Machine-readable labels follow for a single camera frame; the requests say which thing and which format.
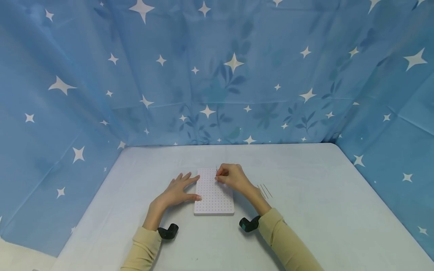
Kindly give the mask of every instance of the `hand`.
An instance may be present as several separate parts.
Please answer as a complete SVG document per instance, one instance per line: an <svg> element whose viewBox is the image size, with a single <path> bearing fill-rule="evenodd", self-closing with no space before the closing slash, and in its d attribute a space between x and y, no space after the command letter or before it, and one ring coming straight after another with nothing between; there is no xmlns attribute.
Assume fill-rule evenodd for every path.
<svg viewBox="0 0 434 271"><path fill-rule="evenodd" d="M155 201L158 201L165 208L178 205L181 202L189 200L202 200L201 196L196 194L187 194L184 189L192 183L199 180L199 175L194 178L190 178L191 172L182 176L182 173L178 175L176 179L172 179L166 190L159 195Z"/></svg>
<svg viewBox="0 0 434 271"><path fill-rule="evenodd" d="M221 164L215 179L240 192L253 205L260 216L271 210L271 206L244 174L239 164Z"/></svg>
<svg viewBox="0 0 434 271"><path fill-rule="evenodd" d="M255 189L239 164L221 164L215 179L240 192L244 196Z"/></svg>
<svg viewBox="0 0 434 271"><path fill-rule="evenodd" d="M189 200L202 200L201 196L196 194L187 194L184 191L187 186L199 180L200 177L197 175L194 178L190 178L190 176L191 172L187 173L184 177L182 176L182 173L180 173L176 179L172 179L166 190L151 202L145 222L143 222L143 228L150 231L156 231L160 225L164 212L170 206Z"/></svg>

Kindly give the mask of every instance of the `pegboard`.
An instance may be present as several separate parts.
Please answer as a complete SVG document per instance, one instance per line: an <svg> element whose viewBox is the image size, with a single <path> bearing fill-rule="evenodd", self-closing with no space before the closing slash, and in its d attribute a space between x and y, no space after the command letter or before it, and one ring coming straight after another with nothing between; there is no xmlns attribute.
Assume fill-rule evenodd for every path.
<svg viewBox="0 0 434 271"><path fill-rule="evenodd" d="M196 184L196 194L202 197L194 203L195 215L233 215L232 189L217 182L216 168L200 168L197 173L201 176Z"/></svg>

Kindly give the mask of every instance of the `blue curtain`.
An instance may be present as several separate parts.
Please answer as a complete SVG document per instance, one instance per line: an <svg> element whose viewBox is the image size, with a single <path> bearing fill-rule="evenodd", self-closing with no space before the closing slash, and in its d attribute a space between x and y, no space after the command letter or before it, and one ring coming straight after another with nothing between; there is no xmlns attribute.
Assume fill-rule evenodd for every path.
<svg viewBox="0 0 434 271"><path fill-rule="evenodd" d="M433 257L433 25L433 0L4 0L0 236L57 256L125 146L333 142Z"/></svg>

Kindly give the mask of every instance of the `long sleeve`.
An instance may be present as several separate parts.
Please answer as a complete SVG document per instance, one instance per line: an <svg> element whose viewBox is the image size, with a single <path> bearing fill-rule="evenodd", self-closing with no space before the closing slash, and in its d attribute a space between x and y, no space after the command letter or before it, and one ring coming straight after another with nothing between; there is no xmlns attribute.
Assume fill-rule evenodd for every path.
<svg viewBox="0 0 434 271"><path fill-rule="evenodd" d="M161 236L157 231L138 228L121 271L148 271L157 257L160 245Z"/></svg>
<svg viewBox="0 0 434 271"><path fill-rule="evenodd" d="M259 232L285 266L285 270L324 271L275 208L259 219Z"/></svg>

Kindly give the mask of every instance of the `white star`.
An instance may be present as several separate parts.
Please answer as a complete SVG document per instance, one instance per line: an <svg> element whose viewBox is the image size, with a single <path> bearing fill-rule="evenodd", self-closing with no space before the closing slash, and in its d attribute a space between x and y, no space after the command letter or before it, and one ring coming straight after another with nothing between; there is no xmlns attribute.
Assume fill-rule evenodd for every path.
<svg viewBox="0 0 434 271"><path fill-rule="evenodd" d="M50 19L50 21L53 21L53 13L48 12L47 10L45 10L45 17L47 17L48 19Z"/></svg>
<svg viewBox="0 0 434 271"><path fill-rule="evenodd" d="M35 114L31 114L31 115L28 115L26 113L24 113L24 114L26 115L26 122L31 121L31 122L35 123L35 121L33 120L33 117Z"/></svg>
<svg viewBox="0 0 434 271"><path fill-rule="evenodd" d="M309 51L309 46L306 47L306 49L304 49L303 52L300 52L300 54L303 55L303 58L305 58L308 54L312 53L311 51Z"/></svg>
<svg viewBox="0 0 434 271"><path fill-rule="evenodd" d="M354 48L354 50L352 50L351 52L349 52L349 54L351 54L351 56L350 56L350 58L352 58L353 57L353 55L355 55L355 54L357 54L358 53L358 51L357 51L357 46Z"/></svg>
<svg viewBox="0 0 434 271"><path fill-rule="evenodd" d="M119 143L118 149L119 149L119 148L125 149L125 145L126 145L126 144L125 144L124 142L121 141L121 143Z"/></svg>
<svg viewBox="0 0 434 271"><path fill-rule="evenodd" d="M110 58L108 59L109 61L113 62L116 65L116 61L118 60L117 58L115 58L115 56L110 53Z"/></svg>
<svg viewBox="0 0 434 271"><path fill-rule="evenodd" d="M422 233L422 234L425 234L426 236L429 236L429 235L427 234L427 229L423 229L423 228L421 228L421 227L419 227L419 226L418 226L418 228L419 228L419 233Z"/></svg>
<svg viewBox="0 0 434 271"><path fill-rule="evenodd" d="M311 88L311 89L309 90L308 93L301 94L301 95L299 95L299 96L303 97L303 98L304 98L304 102L306 103L307 100L309 100L309 99L312 98L313 96L316 96L316 94L313 94L313 88Z"/></svg>
<svg viewBox="0 0 434 271"><path fill-rule="evenodd" d="M422 4L422 2L424 2L425 0L418 0L418 5L417 5L417 7L420 5L420 4Z"/></svg>
<svg viewBox="0 0 434 271"><path fill-rule="evenodd" d="M365 165L362 163L363 155L362 155L362 156L354 155L354 157L355 157L354 165L361 165L362 167L365 166Z"/></svg>
<svg viewBox="0 0 434 271"><path fill-rule="evenodd" d="M147 108L147 109L149 109L148 107L149 107L151 104L154 103L153 101L148 101L148 100L146 100L144 95L142 95L142 99L141 99L140 101L141 101L144 105L146 105L146 108Z"/></svg>
<svg viewBox="0 0 434 271"><path fill-rule="evenodd" d="M52 84L48 90L50 89L60 89L61 91L63 91L63 93L65 93L66 95L68 95L68 89L72 89L72 88L76 88L73 87L71 85L65 84L62 80L60 80L59 77L56 76L56 82L54 84Z"/></svg>
<svg viewBox="0 0 434 271"><path fill-rule="evenodd" d="M148 13L153 9L154 7L146 5L142 0L137 0L137 4L129 8L129 10L133 10L135 12L140 13L140 16L145 24L146 24L146 13Z"/></svg>
<svg viewBox="0 0 434 271"><path fill-rule="evenodd" d="M335 115L333 115L333 111L331 111L330 113L326 114L327 118L331 118L334 117Z"/></svg>
<svg viewBox="0 0 434 271"><path fill-rule="evenodd" d="M408 71L411 67L417 64L427 64L428 62L422 58L422 54L424 53L425 48L419 51L419 53L414 56L404 56L406 60L408 60L408 67L405 71Z"/></svg>
<svg viewBox="0 0 434 271"><path fill-rule="evenodd" d="M247 144L250 145L250 143L252 142L256 142L256 140L253 140L252 136L249 136L249 138L247 138L246 140L243 140L244 142L247 142Z"/></svg>
<svg viewBox="0 0 434 271"><path fill-rule="evenodd" d="M391 115L391 114L389 114L389 115L384 115L384 120L383 120L383 122L385 122L385 121L389 121L389 120L390 120L390 115Z"/></svg>
<svg viewBox="0 0 434 271"><path fill-rule="evenodd" d="M73 150L74 150L74 153L76 154L75 155L75 157L74 157L74 162L73 162L73 164L77 161L77 160L83 160L84 161L84 158L83 158L83 150L84 150L84 146L81 148L81 149L76 149L76 148L72 148Z"/></svg>
<svg viewBox="0 0 434 271"><path fill-rule="evenodd" d="M229 62L226 62L225 65L229 66L232 69L232 73L234 73L235 69L238 66L244 65L244 63L239 62L235 56L235 53L233 53L232 59Z"/></svg>
<svg viewBox="0 0 434 271"><path fill-rule="evenodd" d="M369 8L368 14L371 12L371 10L375 7L375 5L380 2L381 0L370 0L371 1L371 8Z"/></svg>
<svg viewBox="0 0 434 271"><path fill-rule="evenodd" d="M207 105L207 107L204 110L201 111L201 113L204 113L207 116L207 118L210 118L210 115L212 113L214 113L214 112L215 111L210 110L210 108L208 107L208 105Z"/></svg>
<svg viewBox="0 0 434 271"><path fill-rule="evenodd" d="M413 182L412 180L411 180L411 177L413 176L413 174L405 174L405 173L403 173L404 174L404 178L402 179L402 181L404 182L404 181L408 181L408 182Z"/></svg>
<svg viewBox="0 0 434 271"><path fill-rule="evenodd" d="M202 4L202 7L200 9L198 9L198 11L202 12L204 14L204 17L206 17L207 12L210 11L210 8L205 5L205 1L204 1L204 3Z"/></svg>
<svg viewBox="0 0 434 271"><path fill-rule="evenodd" d="M275 2L276 3L276 6L280 3L280 2L282 2L283 0L273 0L273 2Z"/></svg>
<svg viewBox="0 0 434 271"><path fill-rule="evenodd" d="M64 196L64 195L65 195L65 187L57 190L57 198L56 199L58 199L60 196Z"/></svg>
<svg viewBox="0 0 434 271"><path fill-rule="evenodd" d="M164 64L164 62L166 62L166 60L160 55L160 57L155 62L160 62L161 66L162 66Z"/></svg>

